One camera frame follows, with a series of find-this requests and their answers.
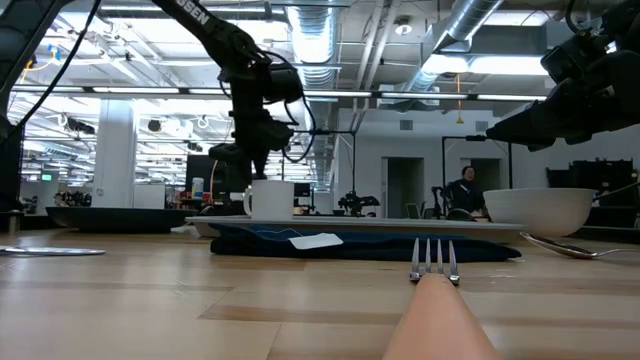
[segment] fork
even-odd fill
[[[438,239],[438,274],[445,275],[444,265],[442,264],[442,244]],[[424,272],[420,268],[420,240],[416,238],[416,242],[413,244],[413,257],[411,259],[411,270],[409,271],[409,280],[413,282],[420,281],[420,278],[424,274],[431,273],[431,239],[427,239],[427,250],[425,253],[425,267]],[[449,240],[449,281],[453,285],[460,284],[460,274],[458,274],[458,263],[456,262],[456,253],[453,249],[453,241]]]

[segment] white bowl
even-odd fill
[[[587,221],[595,190],[508,189],[484,193],[494,222],[522,224],[539,236],[566,236]]]

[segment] wooden tabletop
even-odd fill
[[[408,262],[217,256],[189,228],[7,244],[107,254],[0,257],[3,360],[380,359],[414,289]],[[637,254],[517,247],[516,261],[460,264],[459,291],[505,359],[640,359]]]

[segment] man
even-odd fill
[[[462,179],[449,183],[446,188],[446,196],[450,202],[450,209],[464,209],[469,213],[484,213],[484,197],[473,180],[476,171],[471,166],[462,168]]]

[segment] metal spoon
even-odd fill
[[[540,236],[534,236],[525,232],[521,232],[520,236],[542,248],[555,251],[558,254],[566,255],[576,259],[591,260],[600,256],[609,255],[614,252],[640,252],[640,249],[613,249],[597,253],[574,245],[557,243],[553,240],[549,240]]]

